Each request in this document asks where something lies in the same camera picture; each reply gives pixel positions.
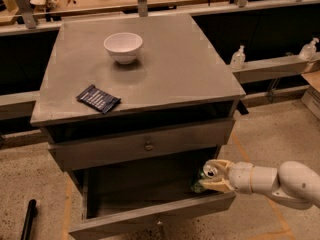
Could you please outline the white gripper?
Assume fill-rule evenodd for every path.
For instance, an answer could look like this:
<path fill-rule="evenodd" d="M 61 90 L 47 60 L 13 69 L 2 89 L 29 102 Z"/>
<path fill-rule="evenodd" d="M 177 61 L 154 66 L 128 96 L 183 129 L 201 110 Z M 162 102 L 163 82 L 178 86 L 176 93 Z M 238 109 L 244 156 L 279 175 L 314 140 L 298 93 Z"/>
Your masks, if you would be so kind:
<path fill-rule="evenodd" d="M 199 183 L 208 190 L 230 192 L 236 190 L 244 194 L 252 194 L 251 172 L 254 166 L 247 162 L 233 163 L 229 160 L 212 159 L 207 162 L 207 176 Z"/>

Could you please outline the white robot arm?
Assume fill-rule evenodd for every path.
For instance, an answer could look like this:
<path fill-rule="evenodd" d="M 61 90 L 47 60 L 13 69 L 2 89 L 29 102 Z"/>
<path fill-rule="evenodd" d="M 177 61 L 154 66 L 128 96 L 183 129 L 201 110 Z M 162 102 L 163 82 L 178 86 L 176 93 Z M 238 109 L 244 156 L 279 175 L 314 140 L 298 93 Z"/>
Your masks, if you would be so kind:
<path fill-rule="evenodd" d="M 204 164 L 199 184 L 208 190 L 264 195 L 298 210 L 320 208 L 320 176 L 297 161 L 271 168 L 212 159 Z"/>

